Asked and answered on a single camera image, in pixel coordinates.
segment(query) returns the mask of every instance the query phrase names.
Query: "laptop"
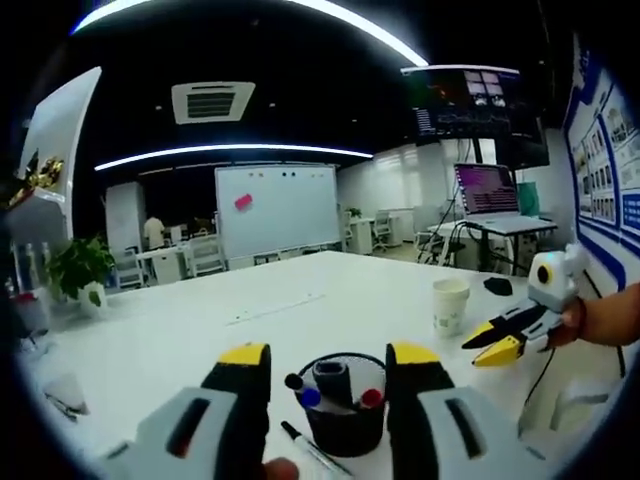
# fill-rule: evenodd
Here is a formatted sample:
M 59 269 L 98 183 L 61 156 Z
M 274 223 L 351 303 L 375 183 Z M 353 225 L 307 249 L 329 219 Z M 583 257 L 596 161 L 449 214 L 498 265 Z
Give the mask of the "laptop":
M 557 225 L 520 214 L 509 169 L 502 165 L 456 163 L 465 220 L 502 235 L 552 230 Z

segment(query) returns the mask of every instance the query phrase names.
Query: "blue and white poster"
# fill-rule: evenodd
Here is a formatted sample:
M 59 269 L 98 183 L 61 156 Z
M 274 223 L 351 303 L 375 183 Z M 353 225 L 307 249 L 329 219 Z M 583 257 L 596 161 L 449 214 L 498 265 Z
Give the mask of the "blue and white poster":
M 577 40 L 575 53 L 564 133 L 576 235 L 615 291 L 640 280 L 640 131 L 613 76 Z

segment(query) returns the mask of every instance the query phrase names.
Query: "black mesh pen holder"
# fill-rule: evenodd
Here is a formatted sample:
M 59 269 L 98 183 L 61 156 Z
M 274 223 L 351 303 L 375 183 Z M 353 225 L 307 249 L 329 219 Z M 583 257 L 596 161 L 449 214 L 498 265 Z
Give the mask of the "black mesh pen holder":
M 341 379 L 326 382 L 317 375 L 317 369 L 314 372 L 314 366 L 318 363 L 324 366 L 336 363 L 346 365 L 351 399 L 345 395 L 344 388 L 333 388 L 335 383 L 340 386 Z M 323 396 L 323 404 L 318 408 L 305 408 L 301 395 L 296 393 L 298 402 L 305 409 L 313 439 L 320 449 L 337 457 L 358 457 L 378 446 L 384 424 L 384 363 L 359 353 L 334 353 L 310 362 L 299 375 L 306 386 L 317 388 Z M 359 399 L 369 389 L 378 390 L 382 394 L 382 401 L 377 406 L 365 408 Z M 331 403 L 331 408 L 324 405 L 325 399 Z

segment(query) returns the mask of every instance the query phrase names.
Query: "whiteboard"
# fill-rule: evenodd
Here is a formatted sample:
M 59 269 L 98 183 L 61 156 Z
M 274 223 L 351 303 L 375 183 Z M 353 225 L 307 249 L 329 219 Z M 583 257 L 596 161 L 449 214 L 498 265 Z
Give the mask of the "whiteboard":
M 238 208 L 246 195 L 251 202 Z M 218 168 L 216 197 L 227 258 L 340 241 L 331 166 Z

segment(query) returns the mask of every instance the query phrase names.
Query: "air conditioning vent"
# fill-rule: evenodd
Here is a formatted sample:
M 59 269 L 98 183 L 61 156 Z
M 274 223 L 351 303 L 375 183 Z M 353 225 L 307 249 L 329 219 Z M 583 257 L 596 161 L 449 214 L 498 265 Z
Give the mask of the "air conditioning vent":
M 237 122 L 255 88 L 250 82 L 207 82 L 171 88 L 176 123 Z

